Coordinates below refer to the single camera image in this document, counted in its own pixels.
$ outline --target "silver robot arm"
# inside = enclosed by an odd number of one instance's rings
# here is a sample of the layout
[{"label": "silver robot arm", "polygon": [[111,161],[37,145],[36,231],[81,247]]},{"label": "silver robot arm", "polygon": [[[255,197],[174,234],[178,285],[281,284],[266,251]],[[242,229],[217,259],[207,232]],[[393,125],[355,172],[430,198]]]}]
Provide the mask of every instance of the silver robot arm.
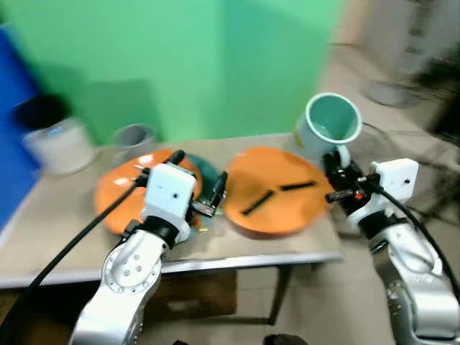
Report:
[{"label": "silver robot arm", "polygon": [[225,172],[206,205],[192,201],[195,176],[177,165],[159,164],[142,174],[147,181],[143,222],[132,221],[105,259],[101,284],[82,310],[70,345],[136,344],[145,303],[160,284],[168,252],[188,239],[193,214],[212,217],[224,196]]},{"label": "silver robot arm", "polygon": [[[367,177],[353,164],[342,169],[325,156],[326,174],[349,225],[369,240],[382,279],[397,345],[460,344],[460,306],[443,273],[443,262],[429,241],[406,218],[398,218],[384,196],[366,190]],[[412,160],[372,163],[374,182],[405,202],[413,194],[418,164]]]}]

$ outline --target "table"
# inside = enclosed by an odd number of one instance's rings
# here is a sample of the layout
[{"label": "table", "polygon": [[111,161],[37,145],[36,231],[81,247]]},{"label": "table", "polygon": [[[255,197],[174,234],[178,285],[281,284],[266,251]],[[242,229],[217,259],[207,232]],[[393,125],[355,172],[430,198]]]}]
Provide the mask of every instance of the table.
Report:
[{"label": "table", "polygon": [[[224,169],[237,152],[260,145],[286,148],[290,139],[289,134],[276,134],[162,143],[159,148],[181,148]],[[1,233],[0,288],[27,286],[95,216],[93,191],[98,178],[110,170],[112,157],[110,149],[102,149],[97,159],[79,173],[40,179]],[[100,224],[50,273],[44,284],[100,279],[104,258],[118,240]],[[267,319],[274,324],[292,266],[340,258],[339,240],[327,213],[305,231],[276,240],[243,236],[220,215],[210,221],[208,231],[200,231],[195,238],[174,248],[162,273],[278,267],[277,287]]]}]

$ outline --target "green wall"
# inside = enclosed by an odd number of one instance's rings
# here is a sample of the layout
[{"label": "green wall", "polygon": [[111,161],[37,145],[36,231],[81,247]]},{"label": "green wall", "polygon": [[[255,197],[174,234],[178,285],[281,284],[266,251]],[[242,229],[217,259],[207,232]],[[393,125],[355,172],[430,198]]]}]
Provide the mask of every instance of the green wall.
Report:
[{"label": "green wall", "polygon": [[19,48],[99,142],[286,132],[344,0],[2,0]]}]

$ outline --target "gray cup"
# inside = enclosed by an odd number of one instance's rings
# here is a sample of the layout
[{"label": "gray cup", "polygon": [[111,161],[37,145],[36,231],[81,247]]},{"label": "gray cup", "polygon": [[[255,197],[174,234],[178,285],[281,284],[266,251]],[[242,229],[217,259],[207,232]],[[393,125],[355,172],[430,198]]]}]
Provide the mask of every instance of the gray cup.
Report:
[{"label": "gray cup", "polygon": [[145,124],[130,124],[116,131],[113,143],[116,148],[114,165],[118,166],[153,151],[155,136]]}]

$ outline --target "orange plate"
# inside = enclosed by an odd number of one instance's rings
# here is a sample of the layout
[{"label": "orange plate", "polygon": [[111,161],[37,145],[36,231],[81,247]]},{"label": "orange plate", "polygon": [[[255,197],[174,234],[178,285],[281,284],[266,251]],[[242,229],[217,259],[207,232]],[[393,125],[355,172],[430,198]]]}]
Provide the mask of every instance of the orange plate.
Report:
[{"label": "orange plate", "polygon": [[[94,197],[94,208],[97,214],[101,213],[110,206],[124,191],[132,184],[131,178],[139,176],[140,171],[134,165],[143,167],[154,167],[164,162],[174,151],[171,149],[160,149],[151,154],[144,155],[120,165],[107,175],[104,175],[98,183],[96,195]],[[200,171],[191,163],[187,157],[179,166],[191,171],[196,176],[196,186],[193,191],[193,198],[197,198],[201,193],[203,181]],[[121,234],[124,228],[132,219],[141,220],[141,211],[144,207],[145,188],[137,188],[121,205],[110,213],[104,223],[114,234]]]},{"label": "orange plate", "polygon": [[[227,217],[245,229],[287,234],[308,225],[326,210],[325,194],[332,191],[324,174],[304,159],[270,147],[254,147],[239,154],[226,169]],[[281,185],[316,181],[316,185],[281,191]],[[275,193],[245,216],[242,212],[269,190]]]}]

